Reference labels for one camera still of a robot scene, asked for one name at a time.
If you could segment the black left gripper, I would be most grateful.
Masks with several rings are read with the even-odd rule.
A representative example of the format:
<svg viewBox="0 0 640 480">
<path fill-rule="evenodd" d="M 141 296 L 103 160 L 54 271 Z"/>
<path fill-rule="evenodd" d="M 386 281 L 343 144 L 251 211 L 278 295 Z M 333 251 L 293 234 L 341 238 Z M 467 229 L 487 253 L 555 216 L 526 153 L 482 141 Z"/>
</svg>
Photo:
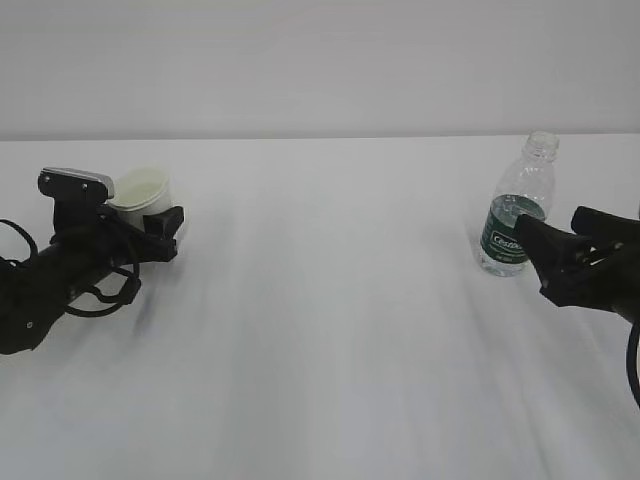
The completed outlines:
<svg viewBox="0 0 640 480">
<path fill-rule="evenodd" d="M 142 217 L 143 230 L 104 205 L 97 224 L 55 234 L 29 262 L 29 279 L 57 300 L 90 293 L 100 300 L 132 300 L 143 263 L 171 261 L 184 223 L 182 206 Z"/>
</svg>

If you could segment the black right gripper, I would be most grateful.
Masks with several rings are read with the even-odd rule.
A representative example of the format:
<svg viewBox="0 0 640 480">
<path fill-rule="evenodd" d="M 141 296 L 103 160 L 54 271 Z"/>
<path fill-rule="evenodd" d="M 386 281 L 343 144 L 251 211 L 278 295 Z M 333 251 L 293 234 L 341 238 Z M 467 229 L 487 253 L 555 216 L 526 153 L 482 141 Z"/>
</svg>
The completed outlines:
<svg viewBox="0 0 640 480">
<path fill-rule="evenodd" d="M 515 235 L 534 266 L 540 294 L 557 307 L 581 307 L 639 319 L 639 221 L 579 206 L 573 232 L 528 214 Z"/>
</svg>

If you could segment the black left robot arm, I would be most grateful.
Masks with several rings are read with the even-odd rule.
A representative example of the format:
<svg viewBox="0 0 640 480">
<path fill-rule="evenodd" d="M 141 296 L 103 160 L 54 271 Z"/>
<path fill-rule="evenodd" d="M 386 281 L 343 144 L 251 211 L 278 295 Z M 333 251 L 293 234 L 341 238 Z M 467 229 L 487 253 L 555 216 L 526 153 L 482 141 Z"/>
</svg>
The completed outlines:
<svg viewBox="0 0 640 480">
<path fill-rule="evenodd" d="M 38 250 L 28 232 L 3 219 L 26 241 L 29 256 L 1 259 L 1 353 L 35 349 L 64 315 L 103 318 L 133 303 L 142 286 L 141 265 L 176 257 L 184 220 L 184 208 L 175 206 L 145 215 L 139 229 L 103 206 Z"/>
</svg>

